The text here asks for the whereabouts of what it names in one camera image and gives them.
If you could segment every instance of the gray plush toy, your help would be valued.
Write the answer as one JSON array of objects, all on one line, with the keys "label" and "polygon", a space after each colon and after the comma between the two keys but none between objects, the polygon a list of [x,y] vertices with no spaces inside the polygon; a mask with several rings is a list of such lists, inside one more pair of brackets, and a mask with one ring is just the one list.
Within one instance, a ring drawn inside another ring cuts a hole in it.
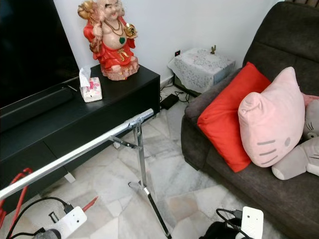
[{"label": "gray plush toy", "polygon": [[306,108],[303,136],[308,140],[272,166],[277,178],[287,180],[306,171],[319,176],[319,100],[313,100]]}]

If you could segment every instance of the tissue box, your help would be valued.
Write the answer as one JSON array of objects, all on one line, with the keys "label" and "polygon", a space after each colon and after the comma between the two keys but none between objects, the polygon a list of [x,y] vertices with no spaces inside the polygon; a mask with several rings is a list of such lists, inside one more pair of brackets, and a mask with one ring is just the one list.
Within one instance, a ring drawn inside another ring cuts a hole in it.
[{"label": "tissue box", "polygon": [[102,99],[101,84],[98,77],[90,78],[89,87],[80,87],[81,95],[85,102],[98,101]]}]

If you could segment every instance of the wall socket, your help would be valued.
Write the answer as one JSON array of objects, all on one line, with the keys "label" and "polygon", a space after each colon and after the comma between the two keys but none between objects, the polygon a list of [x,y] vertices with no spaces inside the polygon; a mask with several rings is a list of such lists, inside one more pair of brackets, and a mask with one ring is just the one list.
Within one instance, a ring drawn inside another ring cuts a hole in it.
[{"label": "wall socket", "polygon": [[175,56],[179,56],[180,55],[180,50],[178,50],[177,52],[175,52]]}]

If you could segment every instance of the green pendant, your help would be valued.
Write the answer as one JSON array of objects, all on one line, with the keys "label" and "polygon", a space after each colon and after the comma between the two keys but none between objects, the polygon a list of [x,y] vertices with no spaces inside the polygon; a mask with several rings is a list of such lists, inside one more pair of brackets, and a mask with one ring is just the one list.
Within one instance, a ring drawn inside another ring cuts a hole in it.
[{"label": "green pendant", "polygon": [[120,37],[120,43],[123,44],[125,42],[125,38],[124,37]]}]

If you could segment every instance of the red pillow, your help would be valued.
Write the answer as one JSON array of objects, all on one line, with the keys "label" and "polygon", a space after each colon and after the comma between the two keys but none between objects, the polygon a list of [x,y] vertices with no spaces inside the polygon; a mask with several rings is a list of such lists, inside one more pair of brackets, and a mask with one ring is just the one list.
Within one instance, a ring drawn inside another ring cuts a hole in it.
[{"label": "red pillow", "polygon": [[261,93],[270,83],[248,62],[198,118],[198,126],[234,172],[251,162],[240,137],[238,107],[249,93]]}]

